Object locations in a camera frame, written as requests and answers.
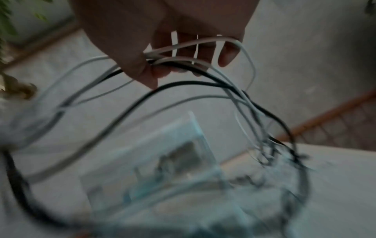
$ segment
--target human hand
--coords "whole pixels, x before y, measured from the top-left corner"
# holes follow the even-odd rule
[[[171,68],[146,62],[143,51],[172,45],[171,32],[179,43],[209,36],[243,40],[244,29],[259,0],[70,0],[73,11],[90,40],[109,55],[131,78],[149,88]],[[177,56],[211,63],[216,44],[206,43],[177,50]],[[225,43],[218,64],[227,66],[239,53]]]

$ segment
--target bundle of cables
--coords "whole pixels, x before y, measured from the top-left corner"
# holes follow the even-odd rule
[[[97,144],[99,144],[102,140],[104,140],[106,137],[110,135],[110,133],[124,120],[126,119],[131,113],[133,113],[142,103],[150,99],[152,96],[156,95],[159,92],[162,92],[164,90],[167,90],[169,88],[179,87],[183,85],[202,85],[206,87],[217,87],[221,88],[225,91],[225,93],[228,96],[199,96],[190,98],[187,100],[183,100],[177,103],[174,103],[173,105],[170,105],[168,107],[165,107],[163,109],[158,110],[156,113],[163,112],[164,110],[171,108],[173,106],[179,105],[181,103],[190,101],[190,100],[197,100],[201,98],[226,98],[230,99],[234,102],[237,109],[240,111],[241,115],[245,118],[246,122],[250,126],[250,129],[252,130],[252,133],[254,134],[254,137],[256,138],[257,143],[254,144],[254,149],[258,151],[258,156],[256,159],[259,163],[261,163],[263,166],[273,166],[273,162],[275,160],[274,155],[275,153],[283,153],[283,151],[287,151],[290,154],[291,162],[295,164],[295,167],[299,170],[300,175],[300,181],[298,185],[299,194],[294,195],[289,191],[286,191],[284,194],[284,213],[280,216],[283,217],[285,221],[288,221],[292,217],[295,216],[296,212],[299,210],[298,208],[301,207],[303,204],[305,204],[308,195],[309,195],[309,182],[308,182],[308,175],[306,171],[306,167],[302,164],[300,157],[298,155],[296,143],[294,140],[294,137],[292,136],[291,132],[289,131],[286,124],[279,119],[277,116],[272,114],[271,112],[265,110],[263,107],[259,106],[258,104],[251,101],[249,96],[246,93],[246,90],[249,89],[251,84],[253,83],[255,79],[255,73],[247,86],[246,90],[243,91],[239,89],[224,73],[221,72],[221,70],[217,69],[216,67],[212,66],[211,64],[204,62],[202,60],[194,59],[194,58],[188,58],[188,57],[165,57],[161,54],[167,51],[172,51],[174,49],[179,49],[182,47],[188,47],[191,45],[197,45],[207,42],[215,42],[215,41],[228,41],[234,43],[236,46],[238,46],[247,57],[248,61],[251,64],[251,67],[253,68],[253,71],[255,72],[254,64],[252,63],[252,60],[248,53],[246,52],[243,45],[232,38],[227,37],[211,37],[211,38],[203,38],[194,40],[191,42],[185,42],[178,45],[173,45],[169,47],[164,47],[161,49],[153,50],[151,52],[148,52],[145,54],[146,58],[149,60],[149,63],[152,65],[162,64],[169,67],[176,67],[184,70],[188,70],[191,72],[194,72],[196,74],[202,75],[204,77],[207,77],[208,79],[211,79],[214,81],[214,83],[210,82],[200,82],[200,81],[180,81],[180,82],[173,82],[169,84],[165,84],[163,86],[160,86],[159,88],[148,92],[147,94],[143,95],[141,98],[136,100],[130,107],[128,107],[124,112],[122,112],[117,118],[115,118],[106,128],[104,128],[96,137],[89,140],[87,143],[85,143],[83,146],[81,146],[76,152],[74,152],[71,156],[68,158],[58,162],[57,164],[42,170],[38,173],[35,173],[33,175],[29,176],[23,176],[20,171],[16,168],[15,163],[13,161],[13,158],[11,156],[11,151],[19,148],[26,147],[34,142],[36,142],[38,139],[43,137],[46,133],[48,133],[64,116],[65,112],[69,110],[69,108],[74,107],[79,104],[83,104],[85,102],[88,102],[90,100],[94,100],[96,98],[99,98],[101,96],[104,96],[110,92],[113,92],[117,89],[120,89],[126,85],[128,85],[130,82],[111,90],[107,93],[100,94],[95,97],[91,97],[79,102],[76,102],[76,99],[85,93],[86,91],[90,90],[91,88],[105,82],[107,79],[114,77],[115,75],[118,75],[122,73],[122,70],[118,69],[117,65],[114,65],[110,69],[108,69],[105,73],[103,73],[100,77],[95,79],[93,82],[88,84],[87,86],[83,87],[67,99],[65,99],[56,109],[54,109],[53,112],[49,112],[48,121],[44,123],[44,125],[41,128],[38,128],[37,131],[35,131],[32,135],[28,136],[25,139],[18,140],[18,141],[12,141],[11,143],[7,145],[2,145],[2,155],[7,167],[7,176],[9,179],[9,183],[11,186],[11,190],[14,194],[15,199],[17,200],[19,206],[23,209],[23,211],[30,216],[35,221],[38,221],[41,224],[44,224],[46,226],[54,227],[54,228],[60,228],[60,229],[66,229],[66,230],[74,230],[74,231],[87,231],[92,234],[96,234],[99,231],[103,230],[103,228],[116,228],[118,230],[125,231],[127,234],[134,234],[134,232],[139,231],[139,229],[142,229],[144,231],[143,235],[145,235],[145,227],[136,227],[136,226],[122,226],[119,227],[114,224],[106,224],[100,221],[79,221],[74,219],[68,219],[63,218],[62,216],[58,216],[53,214],[52,212],[49,212],[46,208],[44,208],[41,204],[39,204],[36,199],[33,198],[30,186],[39,182],[42,182],[51,176],[55,175],[56,173],[59,173],[66,169],[68,166],[72,165],[74,162],[79,160],[83,155],[88,153],[91,149],[93,149]],[[88,61],[82,62],[79,65],[73,67],[69,71],[67,71],[59,80],[54,82],[50,89],[53,87],[59,86],[59,84],[74,70],[77,68],[88,64],[93,61],[97,60],[104,60],[108,59],[107,56],[100,56],[92,58]],[[202,70],[202,68],[197,67],[196,65],[193,65],[192,62],[195,64],[202,65],[207,68],[211,68],[216,73],[218,73],[224,80],[219,79],[218,77],[207,73],[206,71]],[[38,101],[45,96],[45,93],[42,94],[39,98],[37,98],[34,101],[34,104],[31,105],[29,108],[30,110],[33,109],[33,106],[38,104]],[[256,124],[260,127],[261,135],[257,132],[257,130],[254,128],[253,124],[250,122],[249,118],[244,114],[242,109],[239,107],[239,105],[245,105],[253,118],[253,120],[256,122]],[[17,125],[20,123],[19,118],[22,118],[23,113],[22,112],[19,115],[15,117],[15,119],[11,123],[11,127],[16,128]],[[277,124],[279,124],[282,129],[286,132],[286,134],[289,136],[290,145],[291,148],[287,145],[283,144],[282,142],[278,141],[277,139],[273,138],[271,135],[267,133],[267,129],[265,128],[261,117],[268,117],[272,120],[274,120]],[[265,145],[272,148],[271,153],[267,153],[264,149]],[[264,157],[266,159],[266,162],[262,161],[260,157]],[[179,230],[163,230],[163,229],[157,229],[157,228],[151,228],[150,234],[153,234],[155,236],[156,233],[166,233],[166,234],[173,234],[173,233],[179,233]]]

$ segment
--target floor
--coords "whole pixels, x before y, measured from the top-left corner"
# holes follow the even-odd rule
[[[248,92],[252,99],[294,127],[373,89],[376,86],[376,17],[365,15],[364,7],[364,0],[261,1],[244,38],[245,47],[257,68],[257,81]],[[80,31],[14,66],[7,73],[44,89],[67,68],[101,54]],[[77,71],[50,93],[43,107],[62,100],[112,64],[110,61],[98,62]],[[241,87],[247,85],[252,73],[244,56],[238,57],[224,71]],[[191,74],[172,74],[161,84],[193,78]],[[110,90],[127,80],[129,78],[125,75],[118,76],[87,96]],[[15,153],[17,165],[27,174],[54,164],[96,135],[147,91],[144,86],[134,83],[108,97],[71,110],[49,135]],[[170,90],[141,106],[129,121],[176,100],[202,94],[222,92],[196,86]],[[91,157],[130,145],[187,111],[194,112],[217,160],[233,157],[247,148],[247,140],[234,119],[234,108],[229,102],[214,99],[190,102],[102,142],[75,166],[36,186],[39,199],[57,211],[74,211],[84,196],[77,185],[77,174],[90,164]],[[279,134],[281,130],[272,128],[271,132]],[[59,199],[66,197],[68,191],[70,199]],[[6,230],[8,237],[20,237],[22,233],[17,229],[2,229]],[[38,232],[38,237],[43,236],[51,237]]]

